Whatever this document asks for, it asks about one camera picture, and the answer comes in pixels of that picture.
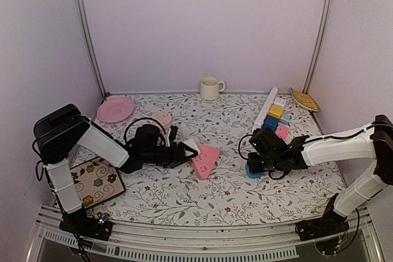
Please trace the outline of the light blue socket adapter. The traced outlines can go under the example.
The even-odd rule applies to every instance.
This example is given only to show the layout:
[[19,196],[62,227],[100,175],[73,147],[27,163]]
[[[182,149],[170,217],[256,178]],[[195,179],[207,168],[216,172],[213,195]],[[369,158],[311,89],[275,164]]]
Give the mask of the light blue socket adapter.
[[263,174],[262,173],[252,173],[249,169],[248,165],[245,165],[246,174],[250,179],[260,179]]

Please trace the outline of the pink triangular power strip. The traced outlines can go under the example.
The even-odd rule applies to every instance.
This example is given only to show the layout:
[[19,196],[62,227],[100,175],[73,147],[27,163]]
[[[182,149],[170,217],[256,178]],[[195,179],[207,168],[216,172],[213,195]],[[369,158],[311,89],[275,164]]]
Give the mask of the pink triangular power strip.
[[198,148],[200,153],[192,159],[192,167],[199,180],[206,180],[219,158],[220,150],[204,144],[198,144]]

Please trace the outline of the round pink power strip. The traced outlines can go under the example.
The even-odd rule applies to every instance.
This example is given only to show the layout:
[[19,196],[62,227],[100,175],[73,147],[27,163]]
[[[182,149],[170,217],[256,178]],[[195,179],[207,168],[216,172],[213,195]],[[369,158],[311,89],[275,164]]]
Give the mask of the round pink power strip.
[[158,121],[164,127],[165,130],[170,129],[173,122],[173,117],[168,112],[154,113],[152,114],[152,118]]

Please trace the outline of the large white power adapter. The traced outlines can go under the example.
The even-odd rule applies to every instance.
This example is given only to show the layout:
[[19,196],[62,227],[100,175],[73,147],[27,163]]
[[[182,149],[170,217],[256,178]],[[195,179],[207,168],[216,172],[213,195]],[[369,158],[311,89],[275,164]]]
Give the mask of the large white power adapter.
[[199,155],[201,153],[201,150],[194,139],[187,139],[182,143],[185,145],[184,150],[186,156],[192,156],[194,154]]

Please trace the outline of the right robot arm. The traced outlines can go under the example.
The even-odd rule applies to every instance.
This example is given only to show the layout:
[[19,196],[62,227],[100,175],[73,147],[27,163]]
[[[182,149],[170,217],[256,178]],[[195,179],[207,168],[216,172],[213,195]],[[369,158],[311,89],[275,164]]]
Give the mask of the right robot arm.
[[322,136],[298,136],[286,144],[271,129],[258,129],[249,143],[254,148],[246,157],[253,174],[308,169],[331,161],[368,158],[369,168],[344,191],[332,197],[317,229],[332,234],[352,211],[392,185],[392,122],[385,115],[360,128]]

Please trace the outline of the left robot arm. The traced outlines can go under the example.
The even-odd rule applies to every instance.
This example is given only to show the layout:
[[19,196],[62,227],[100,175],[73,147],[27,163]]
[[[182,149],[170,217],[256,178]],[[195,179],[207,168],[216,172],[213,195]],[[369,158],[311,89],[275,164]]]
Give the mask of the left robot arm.
[[126,174],[142,169],[145,164],[175,168],[200,154],[195,141],[176,141],[177,127],[171,126],[165,131],[156,119],[141,118],[140,121],[143,125],[137,128],[134,137],[125,137],[123,141],[82,115],[73,104],[34,124],[32,149],[43,164],[51,191],[69,214],[68,225],[77,233],[87,233],[91,229],[91,220],[80,211],[82,200],[70,171],[68,158],[75,148],[88,150]]

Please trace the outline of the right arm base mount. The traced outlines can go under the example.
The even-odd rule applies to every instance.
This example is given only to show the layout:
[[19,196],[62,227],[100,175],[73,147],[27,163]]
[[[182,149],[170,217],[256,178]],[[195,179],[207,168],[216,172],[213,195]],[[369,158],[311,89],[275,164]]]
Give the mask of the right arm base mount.
[[295,224],[295,232],[301,241],[318,239],[333,234],[343,233],[349,229],[346,217],[336,213],[324,214],[322,217],[303,220]]

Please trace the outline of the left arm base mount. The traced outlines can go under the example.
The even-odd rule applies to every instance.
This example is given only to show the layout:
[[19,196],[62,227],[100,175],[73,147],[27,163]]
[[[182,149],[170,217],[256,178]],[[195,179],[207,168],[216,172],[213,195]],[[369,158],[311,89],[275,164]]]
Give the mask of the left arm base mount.
[[84,208],[73,213],[64,213],[59,229],[78,236],[90,237],[101,241],[108,241],[112,232],[113,223],[106,214],[98,218],[89,217]]

